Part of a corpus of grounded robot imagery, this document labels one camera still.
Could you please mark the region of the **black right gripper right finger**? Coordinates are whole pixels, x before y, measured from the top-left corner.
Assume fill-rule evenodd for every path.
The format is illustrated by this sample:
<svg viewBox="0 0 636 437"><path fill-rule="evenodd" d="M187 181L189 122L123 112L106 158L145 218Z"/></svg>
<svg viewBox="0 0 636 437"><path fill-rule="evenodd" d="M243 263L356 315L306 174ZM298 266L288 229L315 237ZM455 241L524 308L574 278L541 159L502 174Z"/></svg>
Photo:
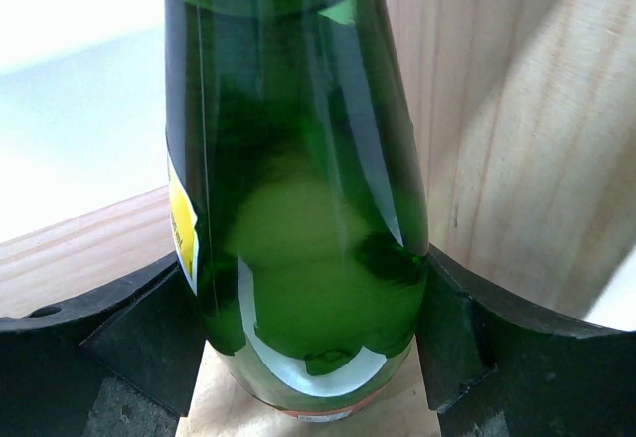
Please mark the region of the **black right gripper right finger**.
<svg viewBox="0 0 636 437"><path fill-rule="evenodd" d="M523 299L439 250L416 331L444 436L632 436L635 335Z"/></svg>

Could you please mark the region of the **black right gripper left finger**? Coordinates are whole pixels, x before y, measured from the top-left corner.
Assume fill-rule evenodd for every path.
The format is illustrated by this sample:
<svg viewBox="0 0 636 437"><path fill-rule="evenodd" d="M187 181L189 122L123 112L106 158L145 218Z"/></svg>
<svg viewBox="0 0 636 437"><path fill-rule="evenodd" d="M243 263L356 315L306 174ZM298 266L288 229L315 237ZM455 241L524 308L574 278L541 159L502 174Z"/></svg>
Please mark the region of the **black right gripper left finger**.
<svg viewBox="0 0 636 437"><path fill-rule="evenodd" d="M175 254L1 320L4 436L173 436L205 336Z"/></svg>

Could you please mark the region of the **green glass bottle yellow label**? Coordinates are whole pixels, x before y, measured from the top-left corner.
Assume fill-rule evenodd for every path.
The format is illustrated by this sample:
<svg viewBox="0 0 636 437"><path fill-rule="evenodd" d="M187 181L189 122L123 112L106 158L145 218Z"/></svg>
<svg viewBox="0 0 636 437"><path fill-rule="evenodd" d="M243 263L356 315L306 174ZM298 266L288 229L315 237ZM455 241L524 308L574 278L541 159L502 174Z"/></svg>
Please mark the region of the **green glass bottle yellow label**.
<svg viewBox="0 0 636 437"><path fill-rule="evenodd" d="M426 288L386 0L165 0L173 241L211 346L308 422L364 407Z"/></svg>

